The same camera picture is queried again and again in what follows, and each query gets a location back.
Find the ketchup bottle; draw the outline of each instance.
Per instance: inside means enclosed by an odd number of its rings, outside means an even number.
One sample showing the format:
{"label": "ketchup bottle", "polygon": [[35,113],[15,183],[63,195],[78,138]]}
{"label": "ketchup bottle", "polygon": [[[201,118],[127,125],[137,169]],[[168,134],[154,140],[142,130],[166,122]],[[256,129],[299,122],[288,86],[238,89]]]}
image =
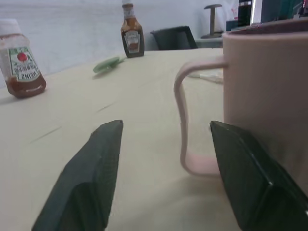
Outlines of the ketchup bottle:
{"label": "ketchup bottle", "polygon": [[0,19],[0,67],[10,94],[17,98],[42,93],[46,81],[15,19]]}
{"label": "ketchup bottle", "polygon": [[134,5],[130,0],[123,0],[124,23],[121,28],[122,41],[128,58],[144,56],[144,37],[142,26],[138,23]]}

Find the bottle label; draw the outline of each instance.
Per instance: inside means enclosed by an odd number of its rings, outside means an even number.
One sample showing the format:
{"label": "bottle label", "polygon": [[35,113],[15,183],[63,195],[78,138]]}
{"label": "bottle label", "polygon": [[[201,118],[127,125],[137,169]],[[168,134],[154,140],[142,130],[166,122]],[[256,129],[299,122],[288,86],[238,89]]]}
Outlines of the bottle label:
{"label": "bottle label", "polygon": [[133,7],[129,7],[129,8],[124,8],[124,18],[134,18],[135,17],[135,13],[134,13],[134,8]]}
{"label": "bottle label", "polygon": [[39,77],[39,68],[29,47],[8,49],[12,76],[19,82],[30,82]]}
{"label": "bottle label", "polygon": [[125,33],[125,41],[129,53],[139,53],[140,50],[140,34],[136,30],[131,30]]}

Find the wall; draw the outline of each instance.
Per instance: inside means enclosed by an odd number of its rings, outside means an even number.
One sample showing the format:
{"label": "wall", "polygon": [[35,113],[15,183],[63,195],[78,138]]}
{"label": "wall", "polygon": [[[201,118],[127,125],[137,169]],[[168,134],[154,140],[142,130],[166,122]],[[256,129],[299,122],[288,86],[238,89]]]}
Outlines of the wall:
{"label": "wall", "polygon": [[[146,50],[157,49],[150,34],[156,29],[188,25],[195,38],[208,33],[203,8],[222,1],[133,0]],[[0,15],[18,20],[43,74],[123,53],[122,0],[1,0]]]}

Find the pink mug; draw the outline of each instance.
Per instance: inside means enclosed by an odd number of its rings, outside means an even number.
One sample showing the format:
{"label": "pink mug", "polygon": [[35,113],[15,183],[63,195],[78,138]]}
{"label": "pink mug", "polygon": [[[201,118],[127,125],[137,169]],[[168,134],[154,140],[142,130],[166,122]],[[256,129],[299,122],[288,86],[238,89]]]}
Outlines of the pink mug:
{"label": "pink mug", "polygon": [[219,174],[216,159],[187,151],[182,81],[191,72],[223,68],[224,122],[250,131],[308,195],[308,20],[285,20],[223,35],[223,55],[186,63],[174,84],[181,120],[182,166]]}

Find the white cap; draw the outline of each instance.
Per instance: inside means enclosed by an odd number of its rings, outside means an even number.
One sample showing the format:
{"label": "white cap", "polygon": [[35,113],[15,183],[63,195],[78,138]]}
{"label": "white cap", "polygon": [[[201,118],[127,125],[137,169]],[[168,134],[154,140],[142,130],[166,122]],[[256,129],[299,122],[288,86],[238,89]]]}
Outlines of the white cap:
{"label": "white cap", "polygon": [[132,4],[131,0],[122,0],[123,5]]}
{"label": "white cap", "polygon": [[0,36],[21,34],[21,29],[16,19],[0,19]]}

